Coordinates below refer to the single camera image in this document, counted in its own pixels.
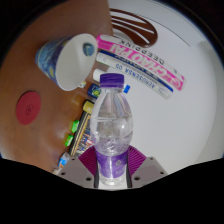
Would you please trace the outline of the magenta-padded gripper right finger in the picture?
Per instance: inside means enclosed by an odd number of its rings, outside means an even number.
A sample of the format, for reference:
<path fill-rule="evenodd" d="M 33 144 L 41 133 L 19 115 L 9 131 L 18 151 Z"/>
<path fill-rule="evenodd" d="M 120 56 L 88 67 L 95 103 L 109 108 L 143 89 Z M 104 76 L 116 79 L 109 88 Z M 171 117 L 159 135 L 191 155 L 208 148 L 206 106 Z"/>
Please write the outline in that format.
<path fill-rule="evenodd" d="M 165 176 L 167 172 L 154 157 L 146 157 L 133 146 L 129 147 L 126 170 L 128 188 L 140 188 Z"/>

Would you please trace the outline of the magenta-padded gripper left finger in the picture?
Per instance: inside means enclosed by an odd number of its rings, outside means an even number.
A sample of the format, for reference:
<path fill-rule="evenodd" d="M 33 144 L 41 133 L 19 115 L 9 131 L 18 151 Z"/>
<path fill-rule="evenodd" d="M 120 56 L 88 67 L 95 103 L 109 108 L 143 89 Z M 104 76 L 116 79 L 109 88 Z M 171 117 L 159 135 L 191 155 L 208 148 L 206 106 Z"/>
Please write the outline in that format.
<path fill-rule="evenodd" d="M 81 187 L 98 188 L 99 173 L 95 148 L 88 148 L 79 157 L 64 153 L 59 159 L 56 174 Z"/>

